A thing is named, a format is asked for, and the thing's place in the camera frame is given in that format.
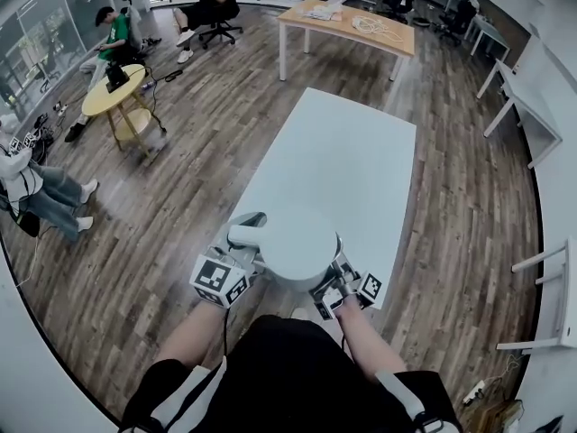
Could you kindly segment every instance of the round yellow table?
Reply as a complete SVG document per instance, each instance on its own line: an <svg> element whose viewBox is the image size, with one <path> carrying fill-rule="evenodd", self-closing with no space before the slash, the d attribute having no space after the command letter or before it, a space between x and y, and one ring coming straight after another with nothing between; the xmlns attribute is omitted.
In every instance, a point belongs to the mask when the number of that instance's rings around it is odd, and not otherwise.
<svg viewBox="0 0 577 433"><path fill-rule="evenodd" d="M154 117L154 119L159 123L162 132L166 133L166 129L162 126L159 118L148 106L146 106L144 101L142 101L142 98L135 91L144 80L146 72L145 67L140 64L130 64L124 66L123 71L129 77L128 82L117 88L112 93L108 93L108 90L106 89L108 78L104 77L88 92L87 97L84 98L84 102L82 103L82 114L91 117L106 112L108 123L112 129L112 135L118 145L118 149L123 149L120 145L121 141L132 140L132 138L134 138L146 154L146 157L150 157L148 149L142 141L141 133L150 123L151 117ZM133 97L142 108L134 109L127 113L123 108L123 101L128 97ZM114 126L111 113L111 110L115 107L118 108L123 117L123 120L118 124L118 126Z"/></svg>

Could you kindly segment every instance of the man in green shirt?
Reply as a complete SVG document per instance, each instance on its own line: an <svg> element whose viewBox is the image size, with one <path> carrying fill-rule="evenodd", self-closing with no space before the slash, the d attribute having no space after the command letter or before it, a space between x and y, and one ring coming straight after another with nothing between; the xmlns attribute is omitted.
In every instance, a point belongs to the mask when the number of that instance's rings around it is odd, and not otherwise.
<svg viewBox="0 0 577 433"><path fill-rule="evenodd" d="M80 65L80 72L91 74L90 91L96 83L105 75L108 62L113 60L115 53L126 43L128 43L128 21L126 16L114 10L111 6L105 6L98 10L96 14L96 27L101 23L110 24L110 35L104 45L96 48L99 53ZM88 117L81 114L76 123L70 127L64 141L66 143L76 140L87 126Z"/></svg>

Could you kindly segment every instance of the gray pants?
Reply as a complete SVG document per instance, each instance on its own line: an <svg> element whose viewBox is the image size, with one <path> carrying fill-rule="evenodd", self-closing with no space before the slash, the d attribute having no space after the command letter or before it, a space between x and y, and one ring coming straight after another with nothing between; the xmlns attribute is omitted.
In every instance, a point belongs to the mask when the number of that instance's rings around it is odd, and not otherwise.
<svg viewBox="0 0 577 433"><path fill-rule="evenodd" d="M38 173L44 182L36 194L20 201L20 209L52 223L70 241L75 242L78 240L78 221L72 215L70 207L81 205L82 187L63 169L41 167L33 162L30 163L30 168Z"/></svg>
<svg viewBox="0 0 577 433"><path fill-rule="evenodd" d="M88 91L94 88L94 85L96 85L105 76L106 66L108 66L108 61L101 60L98 58L98 55L93 56L92 58L89 58L80 64L80 72L83 74L92 75L90 84L88 85ZM86 125L88 122L88 117L84 114L80 114L76 122L77 124Z"/></svg>

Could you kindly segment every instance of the green shirt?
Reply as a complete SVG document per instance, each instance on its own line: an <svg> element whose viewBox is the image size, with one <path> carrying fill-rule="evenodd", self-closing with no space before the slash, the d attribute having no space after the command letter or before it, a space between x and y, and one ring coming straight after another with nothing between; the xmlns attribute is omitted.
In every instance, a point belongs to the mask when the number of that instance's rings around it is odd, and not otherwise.
<svg viewBox="0 0 577 433"><path fill-rule="evenodd" d="M128 22L126 21L126 16L122 13L113 20L112 27L110 28L110 35L108 36L106 43L114 43L119 40L128 41ZM112 59L114 50L115 48L104 50L98 55L98 58L109 61Z"/></svg>

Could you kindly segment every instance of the table lower shelf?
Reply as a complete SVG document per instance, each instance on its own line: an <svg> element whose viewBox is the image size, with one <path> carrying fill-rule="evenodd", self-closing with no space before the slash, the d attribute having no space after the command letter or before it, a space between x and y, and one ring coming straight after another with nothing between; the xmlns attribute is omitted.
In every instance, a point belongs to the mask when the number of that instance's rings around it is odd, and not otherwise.
<svg viewBox="0 0 577 433"><path fill-rule="evenodd" d="M134 131L142 134L151 122L151 111L147 109L134 109L128 113L128 118L132 122ZM134 139L133 132L124 119L115 127L114 134L118 141L129 141Z"/></svg>

